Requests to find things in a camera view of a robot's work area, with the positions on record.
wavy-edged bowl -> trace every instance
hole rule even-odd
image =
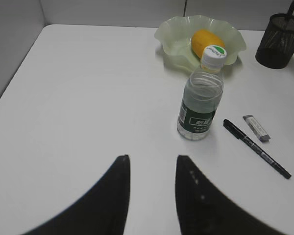
[[[246,43],[241,33],[226,21],[215,20],[203,15],[196,16],[175,16],[159,26],[154,37],[158,39],[164,52],[171,56],[180,56],[181,63],[185,63],[185,58],[189,69],[194,70],[199,65],[199,58],[191,48],[191,38],[195,32],[206,29],[220,37],[227,51],[225,64],[233,64],[241,50],[246,50]]]

bottle cap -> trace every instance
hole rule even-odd
[[[201,64],[209,69],[221,69],[226,61],[226,50],[220,46],[207,46],[201,57]]]

yellow fruit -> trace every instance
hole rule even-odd
[[[193,35],[192,49],[199,58],[201,58],[205,47],[210,45],[217,45],[225,48],[224,42],[219,37],[205,29],[201,29]]]

pen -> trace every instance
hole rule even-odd
[[[268,155],[264,150],[262,150],[254,141],[252,141],[243,131],[241,131],[237,126],[231,123],[229,120],[225,119],[223,121],[223,126],[232,133],[236,138],[241,139],[245,144],[247,144],[252,150],[254,150],[260,157],[262,157],[269,165],[271,165],[277,172],[283,175],[286,179],[291,177],[291,174],[286,171],[279,163],[277,163],[272,157]]]

white desk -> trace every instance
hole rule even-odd
[[[155,28],[46,27],[0,100],[0,235],[23,233],[83,195],[114,159],[129,154],[125,235],[179,235],[174,180],[189,155],[231,200],[294,235],[294,58],[259,65],[259,31],[225,68],[223,98],[207,138],[176,131],[187,80],[164,66]],[[262,144],[242,119],[271,136]],[[292,174],[283,178],[223,126],[231,120]]]

